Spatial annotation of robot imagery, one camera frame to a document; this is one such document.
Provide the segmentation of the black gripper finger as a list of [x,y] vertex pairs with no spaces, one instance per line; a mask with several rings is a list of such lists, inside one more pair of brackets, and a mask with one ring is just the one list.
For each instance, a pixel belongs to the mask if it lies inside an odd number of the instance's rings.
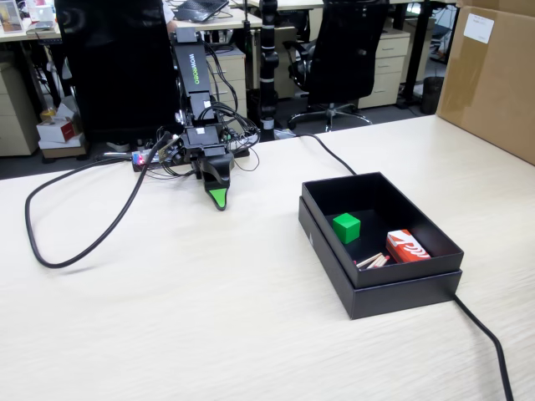
[[230,153],[200,158],[201,176],[206,189],[229,188],[233,168],[234,157]]
[[214,206],[219,211],[224,211],[227,208],[227,192],[230,188],[228,183],[221,184],[217,181],[205,181],[205,192],[209,195],[214,203]]

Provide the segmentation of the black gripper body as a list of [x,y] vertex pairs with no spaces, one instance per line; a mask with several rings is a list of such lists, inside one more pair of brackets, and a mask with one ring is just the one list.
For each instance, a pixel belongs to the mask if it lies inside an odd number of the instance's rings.
[[202,157],[233,160],[220,137],[221,126],[209,124],[204,127],[187,127],[183,134],[184,161]]

